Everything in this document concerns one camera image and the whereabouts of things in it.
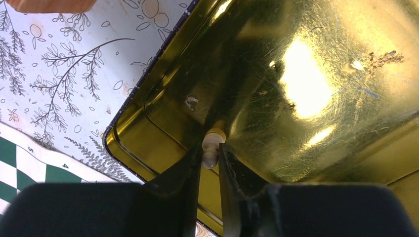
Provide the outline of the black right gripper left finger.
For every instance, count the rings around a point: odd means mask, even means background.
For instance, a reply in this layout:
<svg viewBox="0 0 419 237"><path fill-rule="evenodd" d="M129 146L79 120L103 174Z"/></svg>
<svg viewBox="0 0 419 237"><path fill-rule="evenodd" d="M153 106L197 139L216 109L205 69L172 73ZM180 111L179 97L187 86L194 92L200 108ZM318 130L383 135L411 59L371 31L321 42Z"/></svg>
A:
<svg viewBox="0 0 419 237"><path fill-rule="evenodd" d="M0 222L3 237L192 237L200 150L145 184L39 183L21 191Z"/></svg>

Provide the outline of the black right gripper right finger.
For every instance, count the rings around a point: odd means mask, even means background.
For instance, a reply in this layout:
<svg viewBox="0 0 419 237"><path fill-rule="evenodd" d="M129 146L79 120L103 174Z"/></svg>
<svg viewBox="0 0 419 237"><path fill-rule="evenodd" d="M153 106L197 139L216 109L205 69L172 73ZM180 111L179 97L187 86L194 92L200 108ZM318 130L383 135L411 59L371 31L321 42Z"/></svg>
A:
<svg viewBox="0 0 419 237"><path fill-rule="evenodd" d="M416 237L394 193L363 183L269 183L219 145L227 237Z"/></svg>

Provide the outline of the gold chess piece tin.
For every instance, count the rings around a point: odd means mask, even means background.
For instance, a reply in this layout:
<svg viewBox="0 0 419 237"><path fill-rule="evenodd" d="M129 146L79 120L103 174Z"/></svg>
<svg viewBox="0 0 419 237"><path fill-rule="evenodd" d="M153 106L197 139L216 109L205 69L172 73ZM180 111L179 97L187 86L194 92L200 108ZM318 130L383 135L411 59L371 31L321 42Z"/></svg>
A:
<svg viewBox="0 0 419 237"><path fill-rule="evenodd" d="M417 226L418 1L193 1L104 145L151 180L212 128L270 182L388 185Z"/></svg>

